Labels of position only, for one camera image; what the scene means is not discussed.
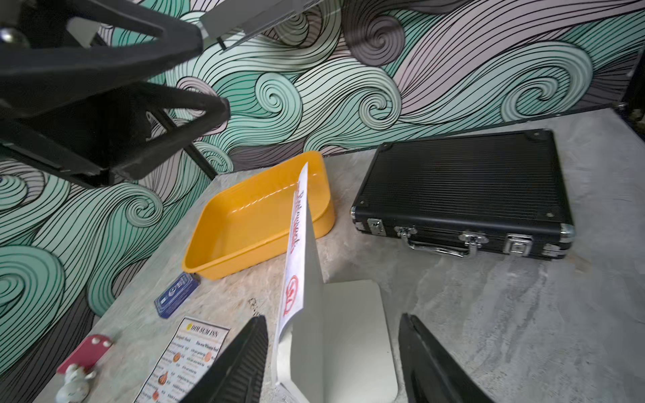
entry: briefcase handle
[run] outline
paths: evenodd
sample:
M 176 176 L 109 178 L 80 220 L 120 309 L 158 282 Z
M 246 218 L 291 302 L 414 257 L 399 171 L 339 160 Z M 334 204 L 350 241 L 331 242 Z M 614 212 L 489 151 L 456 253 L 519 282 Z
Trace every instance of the briefcase handle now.
M 417 233 L 417 229 L 412 227 L 394 227 L 394 230 L 397 232 L 397 235 L 401 237 L 403 244 L 409 247 L 410 249 L 421 250 L 430 253 L 436 253 L 438 255 L 444 256 L 454 256 L 454 257 L 463 257 L 469 258 L 475 256 L 477 250 L 481 248 L 482 244 L 488 243 L 488 238 L 486 234 L 479 232 L 470 232 L 464 231 L 459 235 L 459 239 L 464 241 L 464 244 L 468 250 L 461 250 L 460 248 L 449 248 L 444 246 L 436 246 L 432 244 L 426 244 L 424 242 L 411 241 L 410 236 Z

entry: yellow plastic tray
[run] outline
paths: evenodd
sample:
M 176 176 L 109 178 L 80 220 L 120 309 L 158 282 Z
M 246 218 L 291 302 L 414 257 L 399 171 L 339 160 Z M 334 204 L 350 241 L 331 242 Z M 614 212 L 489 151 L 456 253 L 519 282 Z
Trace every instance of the yellow plastic tray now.
M 335 220 L 323 156 L 300 154 L 217 194 L 204 207 L 182 263 L 187 273 L 217 280 L 286 252 L 293 193 L 309 163 L 313 231 L 327 234 Z

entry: red object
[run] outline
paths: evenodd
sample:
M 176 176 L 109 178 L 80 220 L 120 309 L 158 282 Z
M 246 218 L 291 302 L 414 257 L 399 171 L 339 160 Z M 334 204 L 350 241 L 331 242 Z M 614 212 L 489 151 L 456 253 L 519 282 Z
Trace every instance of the red object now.
M 88 373 L 96 365 L 103 354 L 112 347 L 112 340 L 105 335 L 89 335 L 70 354 L 69 357 L 56 369 L 58 373 L 65 373 L 72 364 L 84 367 Z
M 284 303 L 284 315 L 291 312 L 291 308 L 293 308 L 293 303 L 295 302 L 295 295 L 297 293 L 298 293 L 298 277 L 293 276 L 291 280 L 289 280 L 289 284 L 287 284 L 287 287 L 286 287 L 286 302 Z

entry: white paper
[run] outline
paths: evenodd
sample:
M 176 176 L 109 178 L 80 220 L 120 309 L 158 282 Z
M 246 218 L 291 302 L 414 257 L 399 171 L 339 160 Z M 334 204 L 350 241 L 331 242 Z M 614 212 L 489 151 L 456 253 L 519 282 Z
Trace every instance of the white paper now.
M 180 401 L 215 362 L 228 334 L 215 324 L 184 318 L 135 403 Z
M 298 178 L 298 189 L 293 195 L 289 244 L 286 250 L 282 303 L 277 340 L 289 320 L 304 306 L 304 243 L 307 230 L 307 180 L 308 163 L 303 166 Z

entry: black briefcase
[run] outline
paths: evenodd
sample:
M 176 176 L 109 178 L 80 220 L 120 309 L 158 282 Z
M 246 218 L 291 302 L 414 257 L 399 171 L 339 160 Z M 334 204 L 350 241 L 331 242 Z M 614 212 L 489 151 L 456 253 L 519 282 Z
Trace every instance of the black briefcase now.
M 550 130 L 382 144 L 352 220 L 363 233 L 456 257 L 561 259 L 575 236 Z

